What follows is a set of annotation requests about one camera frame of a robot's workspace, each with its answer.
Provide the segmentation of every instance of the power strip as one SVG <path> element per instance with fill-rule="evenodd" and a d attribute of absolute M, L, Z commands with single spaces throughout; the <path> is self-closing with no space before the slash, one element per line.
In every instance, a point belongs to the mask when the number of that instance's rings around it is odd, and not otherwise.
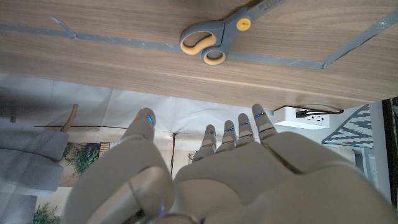
<path fill-rule="evenodd" d="M 296 118 L 296 112 L 298 111 L 306 111 L 306 109 L 285 106 L 274 111 L 274 124 L 311 130 L 330 127 L 330 118 L 328 114 Z"/>

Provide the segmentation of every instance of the gray tape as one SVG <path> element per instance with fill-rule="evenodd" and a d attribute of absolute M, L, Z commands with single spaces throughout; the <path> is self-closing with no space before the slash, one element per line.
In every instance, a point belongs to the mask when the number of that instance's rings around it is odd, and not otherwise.
<path fill-rule="evenodd" d="M 15 32 L 24 32 L 28 34 L 39 34 L 39 35 L 49 35 L 54 37 L 66 37 L 77 39 L 77 40 L 89 40 L 95 42 L 104 42 L 109 44 L 120 44 L 120 45 L 128 45 L 133 47 L 142 47 L 146 49 L 156 49 L 156 50 L 168 50 L 172 52 L 181 52 L 180 46 L 172 45 L 167 43 L 158 43 L 144 40 L 136 40 L 136 39 L 126 39 L 120 37 L 108 37 L 103 35 L 93 35 L 86 33 L 74 33 L 68 26 L 66 26 L 62 21 L 50 16 L 52 20 L 54 20 L 57 24 L 59 24 L 64 30 L 54 30 L 54 29 L 43 29 L 43 28 L 32 28 L 32 27 L 21 27 L 14 25 L 6 25 L 0 24 L 0 30 L 6 31 L 15 31 Z M 357 37 L 352 39 L 350 42 L 342 46 L 336 52 L 329 55 L 326 59 L 321 62 L 312 61 L 312 60 L 301 60 L 295 58 L 283 58 L 283 57 L 275 57 L 275 56 L 267 56 L 267 55 L 257 55 L 257 54 L 248 54 L 242 52 L 230 52 L 228 58 L 236 59 L 236 60 L 246 60 L 250 62 L 259 62 L 259 63 L 269 63 L 274 65 L 285 65 L 291 67 L 300 67 L 300 68 L 311 68 L 311 69 L 325 69 L 328 65 L 335 62 L 342 56 L 346 55 L 348 52 L 354 50 L 359 47 L 375 35 L 380 34 L 382 31 L 386 30 L 391 25 L 395 24 L 398 21 L 398 9 L 395 9 L 392 13 L 381 19 L 379 22 L 359 34 Z"/>
<path fill-rule="evenodd" d="M 54 20 L 58 25 L 60 25 L 62 29 L 64 29 L 69 34 L 71 40 L 76 40 L 75 32 L 71 30 L 66 24 L 64 24 L 61 20 L 55 17 L 50 16 L 50 18 Z"/>
<path fill-rule="evenodd" d="M 312 68 L 312 69 L 322 69 L 323 62 L 316 62 L 311 60 L 300 60 L 294 58 L 282 58 L 282 57 L 274 57 L 274 56 L 266 56 L 266 55 L 256 55 L 256 54 L 247 54 L 241 52 L 231 52 L 229 53 L 228 58 L 238 59 L 238 60 L 247 60 L 250 62 L 261 62 L 261 63 L 271 63 L 274 65 L 288 65 L 292 67 L 300 67 L 300 68 Z"/>
<path fill-rule="evenodd" d="M 156 49 L 156 50 L 168 50 L 173 52 L 181 52 L 180 46 L 172 45 L 172 44 L 163 44 L 158 42 L 144 41 L 144 40 L 135 40 L 135 39 L 126 39 L 120 37 L 107 37 L 103 35 L 92 35 L 92 34 L 84 34 L 77 33 L 78 40 L 89 40 L 89 41 L 97 41 L 97 42 L 105 42 L 110 44 L 121 44 L 128 45 L 134 47 L 142 47 L 147 49 Z"/>
<path fill-rule="evenodd" d="M 70 35 L 64 30 L 22 27 L 22 26 L 14 26 L 14 25 L 6 25 L 6 24 L 0 24 L 0 30 L 23 32 L 23 33 L 27 33 L 27 34 L 49 35 L 49 36 L 53 36 L 53 37 L 66 37 L 66 38 L 70 37 Z"/>
<path fill-rule="evenodd" d="M 323 61 L 324 65 L 322 69 L 325 69 L 331 63 L 337 61 L 339 58 L 348 54 L 350 51 L 354 50 L 360 45 L 364 44 L 366 41 L 372 39 L 372 37 L 380 34 L 388 27 L 394 25 L 396 22 L 398 22 L 398 9 L 395 9 L 392 13 L 382 18 L 379 22 L 373 24 L 364 32 L 356 36 L 354 39 L 350 40 L 347 44 L 340 47 L 336 52 L 327 56 L 327 58 Z"/>

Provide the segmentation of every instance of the patterned fabric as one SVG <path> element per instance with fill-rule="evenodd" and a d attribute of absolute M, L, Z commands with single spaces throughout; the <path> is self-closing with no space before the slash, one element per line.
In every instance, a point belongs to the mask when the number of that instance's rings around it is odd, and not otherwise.
<path fill-rule="evenodd" d="M 369 105 L 355 111 L 336 131 L 325 138 L 322 144 L 373 148 Z"/>

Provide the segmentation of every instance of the yellow screw cap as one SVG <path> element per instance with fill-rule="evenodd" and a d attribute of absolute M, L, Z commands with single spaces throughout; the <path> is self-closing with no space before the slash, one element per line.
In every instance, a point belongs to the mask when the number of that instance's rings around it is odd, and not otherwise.
<path fill-rule="evenodd" d="M 236 23 L 236 28 L 240 31 L 248 30 L 251 26 L 251 20 L 249 18 L 242 18 Z"/>

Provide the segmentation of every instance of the wooden table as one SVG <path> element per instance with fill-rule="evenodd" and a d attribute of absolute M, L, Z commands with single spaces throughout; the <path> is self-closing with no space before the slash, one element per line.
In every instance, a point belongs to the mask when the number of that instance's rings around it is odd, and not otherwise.
<path fill-rule="evenodd" d="M 0 1 L 0 24 L 178 45 L 181 32 L 247 1 Z M 234 41 L 233 52 L 321 61 L 398 7 L 396 0 L 286 0 Z M 398 25 L 325 70 L 0 31 L 0 72 L 232 105 L 350 108 L 398 95 Z"/>

